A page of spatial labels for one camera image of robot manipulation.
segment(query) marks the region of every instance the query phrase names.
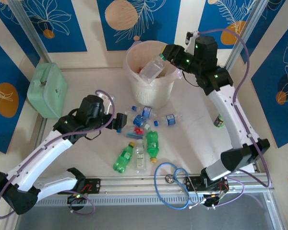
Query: metal connector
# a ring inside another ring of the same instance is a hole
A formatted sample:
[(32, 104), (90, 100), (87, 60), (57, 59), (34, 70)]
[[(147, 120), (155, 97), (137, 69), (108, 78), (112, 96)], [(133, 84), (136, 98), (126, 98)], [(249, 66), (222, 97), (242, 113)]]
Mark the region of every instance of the metal connector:
[[(115, 101), (115, 96), (109, 94), (111, 99), (113, 100), (113, 102)], [(104, 107), (105, 107), (105, 114), (109, 114), (110, 111), (110, 107), (112, 106), (111, 101), (109, 100), (109, 98), (104, 95), (103, 93), (99, 92), (97, 94), (98, 97), (100, 97), (102, 100), (104, 100)]]

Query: white robotic arm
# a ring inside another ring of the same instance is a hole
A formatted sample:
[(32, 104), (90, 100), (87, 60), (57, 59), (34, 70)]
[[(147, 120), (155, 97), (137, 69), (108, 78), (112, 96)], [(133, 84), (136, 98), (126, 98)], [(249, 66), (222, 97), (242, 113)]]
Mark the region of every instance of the white robotic arm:
[[(258, 151), (251, 137), (264, 153), (269, 147), (267, 139), (261, 140), (248, 121), (239, 101), (233, 102), (235, 88), (225, 68), (217, 65), (217, 43), (211, 36), (198, 36), (187, 33), (185, 50), (178, 45), (167, 45), (161, 56), (175, 67), (194, 74), (196, 81), (206, 96), (214, 103), (221, 114), (229, 133), (233, 149), (221, 153), (221, 158), (201, 172), (201, 183), (205, 187), (216, 185), (225, 175), (259, 159)], [(248, 133), (242, 120), (250, 130)]]
[(90, 130), (109, 124), (106, 128), (120, 129), (126, 125), (127, 116), (109, 114), (111, 101), (104, 94), (89, 95), (83, 99), (79, 109), (61, 117), (46, 139), (19, 165), (7, 174), (0, 172), (0, 192), (6, 202), (20, 215), (34, 204), (53, 194), (65, 190), (80, 192), (85, 176), (76, 168), (50, 178), (38, 178), (41, 173), (79, 138), (86, 137)]

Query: white plastic bucket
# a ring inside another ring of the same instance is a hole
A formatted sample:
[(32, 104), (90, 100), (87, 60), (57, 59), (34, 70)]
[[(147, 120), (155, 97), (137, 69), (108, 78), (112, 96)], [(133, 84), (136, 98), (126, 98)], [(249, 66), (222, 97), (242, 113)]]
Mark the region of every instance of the white plastic bucket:
[(155, 109), (166, 105), (174, 80), (182, 77), (181, 71), (167, 61), (165, 69), (160, 74), (162, 77), (154, 79), (150, 84), (142, 81), (138, 73), (154, 56), (160, 54), (165, 45), (166, 43), (158, 41), (137, 42), (127, 51), (124, 61), (124, 69), (130, 80), (135, 100)]

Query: orange circle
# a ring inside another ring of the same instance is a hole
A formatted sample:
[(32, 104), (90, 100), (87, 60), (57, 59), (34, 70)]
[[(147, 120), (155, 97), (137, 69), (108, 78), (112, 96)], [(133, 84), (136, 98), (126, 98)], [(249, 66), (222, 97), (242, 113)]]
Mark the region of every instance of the orange circle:
[(276, 95), (277, 103), (279, 103), (280, 105), (285, 104), (286, 99), (287, 99), (287, 96), (283, 91), (277, 93)]
[(49, 39), (54, 38), (54, 32), (52, 30), (49, 30), (49, 29), (44, 30), (43, 35)]
[(208, 0), (208, 4), (212, 5), (212, 4), (216, 4), (216, 2), (219, 0)]
[(0, 114), (3, 117), (15, 116), (18, 109), (18, 93), (15, 87), (9, 83), (0, 84)]
[[(231, 30), (238, 35), (240, 35), (243, 27), (245, 25), (245, 21), (238, 21), (235, 24), (229, 25), (226, 29)], [(225, 45), (233, 45), (237, 41), (237, 38), (229, 32), (222, 32), (221, 42)]]
[(128, 30), (138, 21), (135, 7), (126, 0), (114, 0), (105, 10), (108, 25), (114, 30)]

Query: coiled blue cable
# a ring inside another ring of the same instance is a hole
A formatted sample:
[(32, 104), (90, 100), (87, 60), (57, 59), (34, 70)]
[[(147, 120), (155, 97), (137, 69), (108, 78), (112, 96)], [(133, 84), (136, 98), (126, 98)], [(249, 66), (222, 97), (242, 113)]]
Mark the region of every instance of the coiled blue cable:
[[(158, 173), (159, 169), (160, 169), (162, 166), (164, 166), (164, 165), (170, 165), (170, 166), (172, 166), (172, 167), (175, 169), (174, 176), (173, 176), (174, 178), (173, 178), (173, 179), (174, 179), (174, 181), (185, 191), (186, 195), (188, 196), (188, 200), (187, 200), (186, 204), (185, 204), (184, 206), (182, 206), (182, 207), (175, 207), (175, 206), (173, 206), (173, 205), (170, 205), (169, 203), (167, 203), (167, 202), (161, 197), (161, 195), (160, 195), (160, 193), (159, 193), (159, 190), (158, 190), (158, 187), (157, 187), (157, 173)], [(169, 163), (169, 162), (165, 162), (165, 163), (160, 164), (160, 165), (156, 168), (155, 175), (154, 175), (155, 189), (156, 189), (156, 193), (157, 193), (159, 199), (161, 200), (161, 202), (162, 202), (163, 204), (165, 204), (166, 206), (168, 206), (168, 207), (170, 207), (170, 208), (172, 208), (172, 209), (175, 209), (175, 210), (183, 210), (183, 209), (185, 209), (185, 208), (189, 205), (189, 202), (191, 201), (191, 200), (190, 200), (190, 195), (189, 195), (189, 192), (188, 192), (186, 186), (185, 186), (184, 184), (180, 183), (180, 182), (178, 181), (178, 179), (177, 179), (177, 174), (178, 174), (180, 171), (183, 171), (183, 172), (186, 174), (186, 176), (189, 176), (188, 172), (187, 172), (185, 169), (183, 169), (183, 168), (178, 168), (178, 167), (176, 167), (175, 164), (172, 164), (172, 163)]]

